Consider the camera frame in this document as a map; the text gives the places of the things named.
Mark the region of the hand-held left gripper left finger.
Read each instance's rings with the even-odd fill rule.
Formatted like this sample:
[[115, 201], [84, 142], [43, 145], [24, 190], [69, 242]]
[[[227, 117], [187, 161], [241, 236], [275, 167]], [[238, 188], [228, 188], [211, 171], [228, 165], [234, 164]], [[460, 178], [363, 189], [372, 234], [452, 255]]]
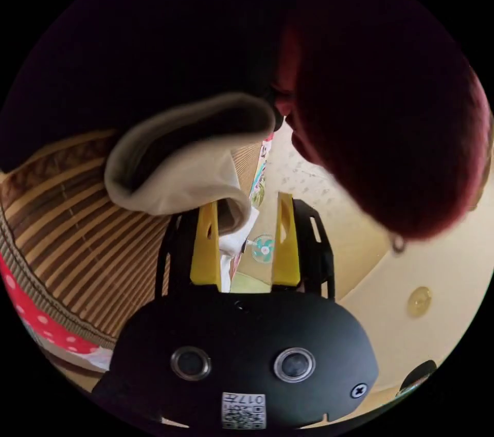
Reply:
[[217, 202], [199, 208], [190, 280], [195, 286], [221, 285]]

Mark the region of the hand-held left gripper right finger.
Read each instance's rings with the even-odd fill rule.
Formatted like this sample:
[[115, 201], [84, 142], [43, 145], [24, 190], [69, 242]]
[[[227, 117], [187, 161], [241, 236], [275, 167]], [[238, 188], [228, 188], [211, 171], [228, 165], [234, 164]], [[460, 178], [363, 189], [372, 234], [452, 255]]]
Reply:
[[298, 241], [293, 198], [289, 193], [278, 193], [273, 253], [272, 285], [298, 286], [300, 283]]

